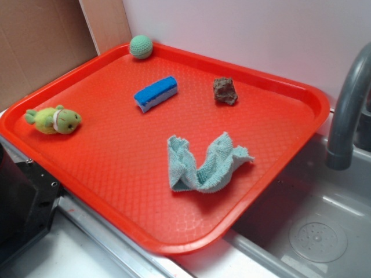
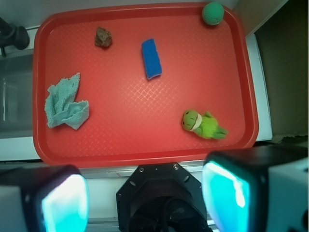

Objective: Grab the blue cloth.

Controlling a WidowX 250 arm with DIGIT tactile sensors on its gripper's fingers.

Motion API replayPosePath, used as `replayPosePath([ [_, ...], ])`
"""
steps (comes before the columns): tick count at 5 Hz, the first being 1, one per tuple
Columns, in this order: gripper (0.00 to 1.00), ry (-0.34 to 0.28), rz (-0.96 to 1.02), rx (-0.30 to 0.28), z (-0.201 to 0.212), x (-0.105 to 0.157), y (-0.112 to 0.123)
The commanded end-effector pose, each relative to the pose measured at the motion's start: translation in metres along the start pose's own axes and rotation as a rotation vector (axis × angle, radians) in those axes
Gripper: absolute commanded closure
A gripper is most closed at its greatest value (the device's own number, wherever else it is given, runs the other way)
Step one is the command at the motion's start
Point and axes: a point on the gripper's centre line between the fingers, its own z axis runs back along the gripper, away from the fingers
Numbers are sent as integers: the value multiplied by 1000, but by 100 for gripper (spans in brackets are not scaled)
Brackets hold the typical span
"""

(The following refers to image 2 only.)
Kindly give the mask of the gripper left finger with pad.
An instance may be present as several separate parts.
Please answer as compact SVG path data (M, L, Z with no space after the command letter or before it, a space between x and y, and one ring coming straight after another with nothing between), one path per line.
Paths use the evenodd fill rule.
M89 205L87 180L75 166L0 172L2 232L84 232Z

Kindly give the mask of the gripper right finger with pad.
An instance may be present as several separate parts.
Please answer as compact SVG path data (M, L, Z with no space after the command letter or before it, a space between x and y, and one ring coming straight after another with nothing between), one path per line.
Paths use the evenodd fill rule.
M309 151L264 145L213 151L202 169L202 196L221 232L306 232Z

